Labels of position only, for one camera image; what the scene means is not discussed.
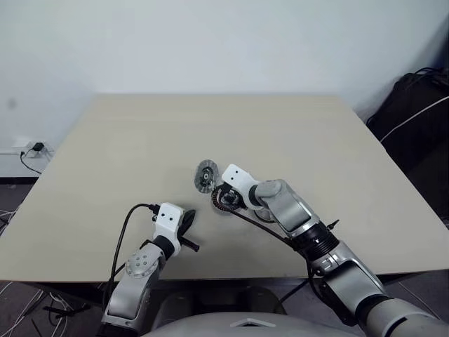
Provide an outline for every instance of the table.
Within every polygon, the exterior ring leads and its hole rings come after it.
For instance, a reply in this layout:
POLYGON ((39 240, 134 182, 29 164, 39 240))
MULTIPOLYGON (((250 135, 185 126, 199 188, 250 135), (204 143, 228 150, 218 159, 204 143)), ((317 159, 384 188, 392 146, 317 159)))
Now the table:
MULTIPOLYGON (((295 252, 195 189, 203 159, 287 180, 377 274, 449 267, 449 232, 337 97, 99 95, 0 238, 0 279, 105 281, 128 210, 164 201, 197 210, 187 237, 201 249, 162 279, 305 277, 295 252)), ((135 212, 119 264, 153 228, 135 212)))

